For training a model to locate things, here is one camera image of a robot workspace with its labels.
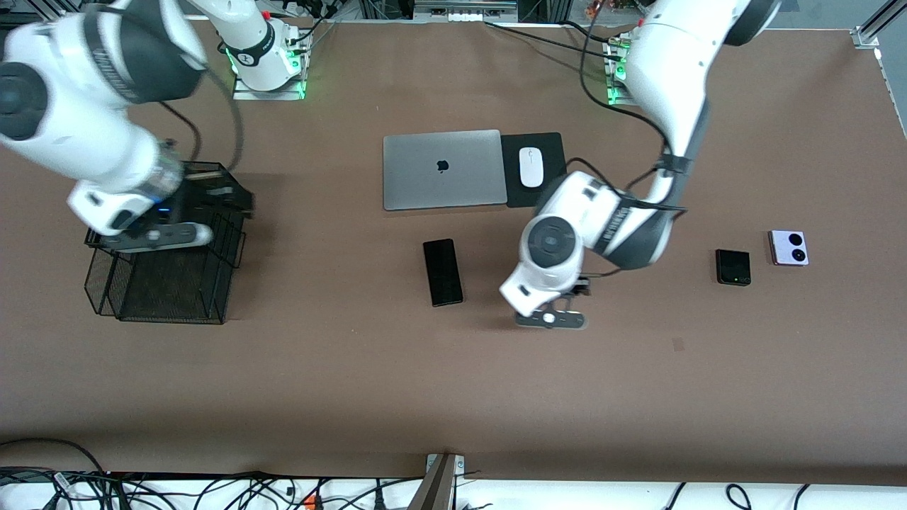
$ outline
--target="computer mouse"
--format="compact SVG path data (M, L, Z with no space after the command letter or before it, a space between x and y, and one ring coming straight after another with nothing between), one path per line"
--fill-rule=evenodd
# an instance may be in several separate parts
M535 147L520 149L520 182L527 188L538 188L545 180L541 151Z

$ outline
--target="white floor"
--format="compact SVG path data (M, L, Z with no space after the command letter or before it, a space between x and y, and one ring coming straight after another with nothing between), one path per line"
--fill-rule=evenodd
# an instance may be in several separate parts
M196 495L208 484L203 481L169 481L145 482L143 486L158 492L182 492ZM387 508L394 510L406 508L415 493L419 482L405 482L384 490ZM280 501L277 496L270 496L272 502L264 497L255 497L248 504L248 510L284 510L289 509L298 499L307 494L314 486L312 480L281 480L272 488L282 495L293 487L293 496L286 496ZM495 480L463 480L457 488L456 510L478 508L493 505L493 510L662 510L668 504L676 484L665 483L614 483L614 482L525 482ZM747 491L755 510L790 510L798 485L778 484L742 484ZM205 495L198 505L198 510L230 510L228 504L246 488L248 482L240 482ZM343 496L353 498L375 487L375 480L334 480L322 488L322 497L328 500ZM92 492L85 486L73 485L76 495L91 496ZM4 510L33 510L43 508L54 491L50 484L24 483L0 487L0 508ZM737 495L743 504L743 498ZM155 510L152 505L170 510L191 510L196 497L167 496L172 507L153 496L141 496L132 501L132 510ZM372 510L375 499L368 495L358 500L362 510ZM344 502L325 504L326 510L340 510ZM65 503L58 508L67 509ZM73 510L93 510L99 508L95 502L73 503ZM689 484L680 493L674 510L733 510L727 501L724 484ZM907 508L907 488L847 486L847 485L812 485L803 494L799 510L893 510Z

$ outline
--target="black cable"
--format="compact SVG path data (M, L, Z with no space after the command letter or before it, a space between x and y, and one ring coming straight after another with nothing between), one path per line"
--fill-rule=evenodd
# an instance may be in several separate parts
M55 439L53 437L23 437L22 439L13 439L11 441L4 441L4 442L0 443L0 446L9 446L9 445L16 445L16 444L24 444L24 443L49 443L49 444L64 445L64 446L68 446L70 448L75 448L76 450L79 451L79 453L81 453L86 458L88 458L89 461L91 461L94 468L98 470L98 473L104 472L104 470L101 468L101 464L98 462L98 459L94 458L94 456L92 455L91 452L89 452L88 450L86 450L85 448L80 446L78 443L74 443L73 441L67 441L66 439Z
M734 499L734 497L731 495L731 491L734 489L740 491L740 494L743 495L743 498L746 501L746 505L741 505L739 502L737 502L736 499ZM740 485L728 484L725 487L725 496L727 497L727 501L729 501L731 505L736 506L740 510L753 510L753 504L749 502L749 494L747 494L744 488Z
M660 127L658 127L657 124L652 122L649 118L647 118L644 115L640 115L636 112L631 112L630 110L624 110L622 108L617 108L610 104L604 103L599 98L592 95L592 92L589 90L589 87L586 85L586 74L583 72L585 69L585 66L586 66L586 50L589 49L589 41L591 40L591 37L592 37L592 28L595 26L595 22L598 21L599 14L601 14L601 11L602 11L602 9L599 9L598 11L595 12L595 15L592 17L592 23L589 25L589 31L586 33L586 37L582 43L582 54L580 54L580 86L582 87L582 91L584 93L586 93L586 95L589 96L589 98L592 100L592 102L597 104L598 106L601 106L602 108L611 110L613 112L623 113L624 115L628 115L630 117L633 117L634 119L639 119L642 122L651 126L652 129L654 129L661 136L661 145L662 145L661 151L662 152L667 151L668 153L674 153L674 150L671 147L670 142L668 141L668 137L665 135L665 132L662 131L662 129Z
M353 499L349 500L349 502L346 503L346 505L342 505L342 506L341 506L340 508L338 508L337 510L344 510L345 508L348 508L348 507L350 507L350 506L355 505L355 504L356 504L356 501L359 501L360 499L366 497L367 495L372 494L373 492L375 492L376 490L378 490L378 488L382 488L382 489L383 489L383 488L389 487L389 486L391 486L391 485L397 485L397 484L402 484L403 482L412 482L412 481L415 481L415 480L421 480L422 478L423 478L422 476L413 476L413 477L410 477L410 478L400 478L400 479L398 479L398 480L393 480L393 481L390 481L390 482L384 482L383 484L381 484L381 485L379 485L379 486L377 486L377 487L375 487L375 488L373 488L373 489L369 489L369 490L365 491L364 493L362 493L362 494L360 494L360 495L354 497Z
M138 482L129 482L129 481L125 482L129 485L133 485L137 489L144 489L144 491L145 491L143 493L138 493L138 494L136 493L136 491L132 491L129 493L129 496L135 497L136 495L153 495L154 497L156 497L156 498L160 499L161 501L163 501L164 503L166 503L167 506L169 506L171 510L177 510L176 506L173 503L171 503L171 501L169 499L164 497L163 494L159 493L156 490L142 486L141 482L144 481L144 477L142 478L142 480L140 480ZM143 499L136 499L136 501L138 501L139 503L144 503L146 505L150 505L150 503L148 503L147 501L144 501Z
M137 499L137 500L136 500L136 503L139 503L139 504L142 504L142 505L148 505L148 506L150 506L151 508L154 508L154 510L164 510L163 508L161 508L161 507L155 505L154 503L151 503L151 502L148 502L148 501L144 501L144 500L142 500L142 499Z
M210 483L208 483L207 485L205 485L205 488L201 489L201 493L199 493L199 498L195 500L195 505L192 506L192 510L199 510L199 505L201 504L201 498L204 497L207 493L209 493L209 492L214 492L215 490L221 489L221 488L226 487L226 486L228 486L228 485L232 485L233 483L235 483L235 482L240 482L240 481L242 481L242 480L241 480L241 478L236 478L236 479L233 480L233 482L231 482L231 483L229 483L229 484L222 485L222 486L217 487L217 488L212 488L212 487L213 487L215 484L217 484L218 482L222 482L222 481L224 481L224 480L226 480L226 479L231 479L231 478L234 477L234 476L244 476L244 475L251 475L251 474L252 474L252 473L241 473L241 474L237 474L237 475L222 476L222 477L220 477L220 478L211 480Z
M11 484L21 484L23 482L31 480L32 478L37 478L39 476L46 477L46 475L44 473L32 473L28 476L20 476L20 477L16 477L16 476L12 476L12 475L1 475L1 476L8 477L9 481L0 483L0 487L5 487L5 486L11 485Z
M654 169L654 168L650 168L650 169L646 170L645 172L641 173L641 174L639 175L639 177L637 177L636 179L634 179L634 180L628 182L627 185L624 186L624 191L630 191L630 190L632 190L632 189L633 189L633 186L636 186L636 185L639 184L640 182L645 181L649 176L655 174L656 172L658 172L658 170L657 170L657 169Z
M234 497L229 503L227 503L227 506L224 506L224 510L229 510L229 508L230 508L231 506L234 506L236 503L242 503L242 498L245 497L246 494L248 494L249 492L251 492L252 489L254 489L256 486L258 486L258 485L260 485L260 484L261 484L261 482L256 482L256 483L254 483L254 484L251 484L251 483L250 483L248 489L246 489L246 490L242 491L241 493L239 493L238 496Z
M598 52L593 52L589 49L589 46L586 45L583 48L578 48L576 46L571 46L569 44L559 43L558 41L552 41L551 39L545 39L544 37L539 37L538 35L527 34L525 32L520 32L519 30L514 30L507 26L496 25L491 22L484 22L488 26L493 26L498 30L503 30L504 32L510 32L512 34L522 35L523 37L529 37L530 39L535 39L536 41L542 41L543 43L554 44L555 46L560 46L561 48L567 48L568 50L573 50L574 52L582 52L583 55L590 54L592 56L600 56L601 58L606 58L608 60L613 60L615 62L620 62L620 57L612 54L600 54Z
M321 25L321 22L323 22L323 21L325 21L325 18L318 18L315 21L315 24L312 25L312 27L309 28L308 31L304 35L301 35L301 36L297 37L296 39L290 39L289 43L296 44L299 41L302 41L303 39L305 39L306 37L309 37L310 35L312 35L315 32L315 29L318 28L318 26Z
M140 17L132 15L122 9L110 7L109 5L102 5L98 7L98 10L103 13L116 14L121 16L123 19L129 20L130 22L136 24L136 26L141 28L143 31L145 31L146 34L151 35L164 44L170 44L171 46L180 50L182 56L189 58L194 64L204 68L206 74L210 76L211 80L214 81L214 84L216 84L220 89L220 92L223 94L224 99L226 99L227 101L227 105L230 109L230 114L233 116L233 129L235 139L233 143L233 157L230 159L230 162L227 165L227 173L233 172L233 170L236 169L237 165L239 165L239 161L242 160L242 152L246 143L246 129L242 122L242 114L239 112L239 106L237 105L237 102L233 100L233 92L230 90L227 84L224 83L224 81L221 80L216 73L214 73L214 71L208 66L207 63L203 62L200 58L190 53L185 48L179 46L178 44L175 44L165 34L160 34L156 29L150 27L147 23L145 23L145 21Z
M635 207L635 208L637 208L637 209L654 209L654 210L656 210L656 211L674 211L674 212L679 212L680 214L679 214L678 216L676 216L675 219L676 219L676 218L679 218L681 214L687 212L687 208L686 208L686 207L680 207L680 206L677 206L677 205L664 205L664 204L655 203L655 202L650 202L650 201L643 201L643 200L640 200L640 199L637 199L637 198L633 197L632 195L628 195L628 194L625 194L625 193L621 193L620 190L618 190L618 189L614 186L614 184L612 184L611 181L609 181L608 178L606 178L606 177L604 176L604 174L602 174L602 173L599 171L599 169L595 168L595 167L592 165L592 163L587 162L586 160L584 160L584 159L582 159L582 158L570 158L570 159L567 161L567 166L569 167L570 164L573 163L573 162L582 163L582 164L585 165L586 168L588 168L591 172L595 173L595 175L596 175L599 179L601 179L601 181L605 184L605 186L608 186L608 187L610 188L610 190L611 190L615 195L618 196L618 198L619 198L620 201L626 202L626 207Z
M665 510L673 510L674 504L678 501L680 497L680 491L687 486L687 482L680 482L676 489L674 489L674 495L671 496L671 500L668 502L668 506L665 506Z
M344 503L349 503L349 504L351 504L351 505L353 506L353 508L355 508L356 510L365 510L365 508L363 508L362 506L359 506L359 505L357 505L357 504L355 504L355 503L351 503L351 502L349 501L349 499L348 499L348 498L345 498L345 497L329 497L328 499L323 499L323 500L321 500L321 503L322 503L322 504L324 504L324 503L334 503L335 501L343 501Z
M609 276L614 276L621 271L623 271L623 270L620 268L617 268L613 271L608 271L606 273L580 273L580 278L607 278Z
M599 42L599 43L605 43L605 44L608 44L608 43L609 43L607 37L598 37L598 36L595 35L595 34L590 35L590 33L587 32L585 28L583 28L582 26L580 26L580 24L574 23L574 22L572 22L572 21L570 21L570 20L566 20L566 19L565 19L565 20L563 20L563 21L560 21L560 22L558 22L558 25L571 26L571 27L573 27L573 28L579 30L583 35L588 35L589 37L591 37L593 41L596 41L596 42Z
M72 497L67 492L67 489L65 487L63 487L62 485L60 485L60 483L57 481L57 479L52 475L52 473L56 473L53 470L40 471L38 469L29 468L29 467L5 466L5 467L0 467L0 471L6 471L9 473L13 473L13 474L32 473L32 474L35 474L36 476L42 476L42 477L46 478L51 483L51 485L54 487L54 496L51 498L51 500L48 502L48 504L45 505L45 507L49 506L51 508L56 508L56 504L61 499L66 501L66 504L69 506L70 510L73 510L73 502L92 501L92 502L99 503L101 505L101 507L103 507L103 504L105 502L112 501L111 495L99 494L97 487L95 487L94 485L89 485L89 487L92 489L92 491L94 491L94 493L96 494L96 497Z
M199 131L199 126L195 125L185 115L178 112L176 108L173 108L164 101L158 101L158 104L163 106L164 110L172 113L174 117L180 119L182 123L189 126L189 129L192 130L192 138L195 140L195 145L192 146L192 153L189 156L189 161L194 162L199 157L199 152L201 152L201 132Z
M803 493L806 492L806 489L808 488L809 484L803 484L803 486L796 491L796 496L794 496L794 510L797 510L797 508L800 506L800 496L803 495Z
M277 501L274 501L274 498L273 498L273 497L271 497L271 496L269 496L269 495L263 495L263 494L261 494L266 488L270 487L271 484L273 484L273 483L276 482L276 481L277 481L277 480L270 480L269 482L266 483L264 480L259 480L259 481L256 483L256 485L261 485L261 487L260 487L259 489L257 489L255 492L250 493L250 494L249 494L249 499L247 499L245 503L241 503L241 502L239 503L239 510L246 510L247 508L249 508L249 503L252 502L252 499L254 499L254 498L258 497L258 496L264 497L265 499L269 500L271 503L274 504L274 508L275 508L276 510L280 510L280 505L278 505L278 502L277 502Z
M315 493L318 492L318 489L320 489L322 486L324 486L327 482L330 482L330 481L331 481L330 478L319 478L318 482L315 484L315 488L312 489L311 491L309 491L305 497L300 499L299 502L296 503L296 506L294 506L292 510L299 510L299 508L302 508L302 505L304 505L306 503L306 500L308 500L310 497L312 497L312 495L314 495Z
M221 479L215 480L215 483L216 483L216 482L222 482L222 481L224 481L224 479L221 478ZM190 493L184 493L184 492L158 492L158 491L151 491L148 487L146 487L146 486L144 486L144 485L141 486L141 489L143 489L143 490L146 491L146 492L139 492L138 490L136 490L136 491L130 492L129 494L130 494L130 495L179 495L179 496L183 496L183 497L202 497L202 496L206 495L207 493L212 493L212 492L214 492L214 491L218 491L218 490L220 490L220 489L222 489L222 488L224 488L224 487L229 487L229 486L231 486L231 485L233 485L233 484L237 484L237 483L239 483L239 482L241 482L241 481L242 481L242 479L240 479L240 478L237 478L236 480L230 480L230 481L228 481L228 483L226 483L226 484L224 484L224 485L221 485L221 486L219 486L219 487L213 487L213 488L211 488L211 489L209 489L209 490L207 490L207 491L202 491L202 492L200 492L200 493L198 493L198 494L190 494ZM125 483L126 483L126 484L129 484L129 485L136 485L136 486L138 486L137 484L135 484L135 483L133 483L133 482L129 482L129 481L126 481ZM274 489L270 489L270 490L271 490L272 492L276 493L276 494L279 494L279 493L278 493L277 491L275 491Z
M381 478L375 479L375 504L372 508L373 510L387 510L387 505L385 505L385 490L381 487Z
M57 439L54 437L23 437L21 439L12 439L10 441L4 441L4 442L0 443L0 447L16 445L16 444L28 444L28 443L46 443L46 444L52 444L52 445L63 445L63 446L68 446L70 448L74 448L75 450L78 450L79 453L81 453L83 456L85 456L85 458L87 458L92 463L94 468L98 470L98 473L104 472L103 468L101 467L101 463L98 462L98 459L95 458L91 452L89 452L87 449L85 449L78 443L75 443L73 441L68 441L66 439ZM121 504L123 504L128 509L128 504L126 503L126 500L125 500L125 494L122 492L122 487L117 486L117 485L110 485L110 486L102 485L103 493L105 495L109 495L111 497L107 501L108 508L110 510L114 510L113 509L113 500L112 500L114 490L117 492L117 495L120 498Z
M295 485L292 485L292 487L293 487L293 494L295 494L295 493L296 493L296 486L295 486ZM280 491L275 490L275 489L274 489L273 487L271 487L270 485L267 486L267 487L265 487L265 490L267 490L267 491L270 492L271 494L275 495L280 501L283 501L283 502L286 503L287 505L294 505L293 497L292 497L292 496L291 496L289 499L287 499L287 497L286 497L285 495L281 494Z

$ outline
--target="metal frame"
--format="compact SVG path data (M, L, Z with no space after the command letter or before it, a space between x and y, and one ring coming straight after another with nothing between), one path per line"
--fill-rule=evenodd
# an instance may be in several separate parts
M56 21L67 13L78 13L79 7L71 0L25 0L45 21Z
M415 0L413 20L449 22L484 20L494 23L516 23L516 0Z
M889 0L862 25L851 30L853 45L867 50L878 47L878 35L907 10L907 0Z
M406 510L451 510L456 477L462 475L465 468L463 456L430 455L428 466L428 473Z

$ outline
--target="wire mesh file organizer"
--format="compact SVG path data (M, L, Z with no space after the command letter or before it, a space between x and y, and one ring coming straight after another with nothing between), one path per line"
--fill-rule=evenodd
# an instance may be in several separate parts
M239 267L245 247L243 222L251 217L252 195L218 163L193 163L191 167L197 172L187 172L193 190L182 197L180 221L210 226L211 242L195 248L123 253L89 230L85 244L94 254L85 293L95 313L133 322L223 324L226 320L233 271ZM205 176L193 180L191 175Z

